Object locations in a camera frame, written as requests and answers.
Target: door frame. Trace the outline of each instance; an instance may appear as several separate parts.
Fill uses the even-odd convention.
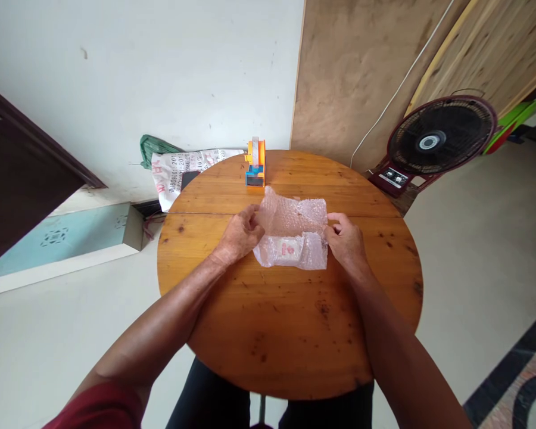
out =
[[[56,158],[66,168],[81,178],[91,188],[106,188],[107,186],[81,162],[76,160],[57,141],[52,139],[39,126],[34,124],[20,110],[0,95],[0,119],[8,120],[23,132],[40,150],[46,151]]]

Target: orange toy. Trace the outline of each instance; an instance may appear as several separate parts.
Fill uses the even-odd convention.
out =
[[[246,186],[265,186],[266,141],[252,137],[248,142],[248,155],[244,155],[244,159],[250,163],[244,179]]]

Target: green object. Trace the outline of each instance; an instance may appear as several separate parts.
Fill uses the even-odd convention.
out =
[[[491,150],[493,145],[500,141],[501,143],[504,141],[504,139],[500,139],[501,136],[508,132],[511,134],[518,126],[523,123],[526,119],[528,119],[530,116],[532,116],[532,113],[536,110],[536,100],[532,102],[522,102],[519,105],[517,105],[514,109],[512,109],[509,113],[507,113],[502,119],[498,121],[498,126],[500,127],[500,130],[494,135],[491,142],[488,144],[487,148],[482,152],[483,155],[486,155],[487,153],[492,153]]]
[[[178,147],[167,143],[165,140],[158,139],[157,137],[148,134],[141,137],[139,146],[141,147],[141,156],[143,157],[141,166],[145,170],[151,170],[151,157],[154,153],[164,154],[184,152],[183,149],[179,149]]]

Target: fan base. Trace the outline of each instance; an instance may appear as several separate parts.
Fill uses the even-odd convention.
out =
[[[425,181],[418,186],[418,191],[421,192],[431,183],[436,181],[441,175],[442,174],[419,176]],[[388,162],[386,159],[384,159],[379,167],[375,170],[375,173],[369,178],[369,181],[386,194],[394,198],[398,198],[405,192],[405,189],[415,176],[416,175],[411,173],[404,172],[403,170],[395,167],[395,165],[393,165],[391,162]]]

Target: bubble wrap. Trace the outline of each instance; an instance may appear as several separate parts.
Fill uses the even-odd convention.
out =
[[[256,221],[266,230],[254,248],[260,265],[326,269],[328,242],[323,237],[323,226],[328,224],[328,213],[325,200],[292,200],[277,195],[267,186]]]

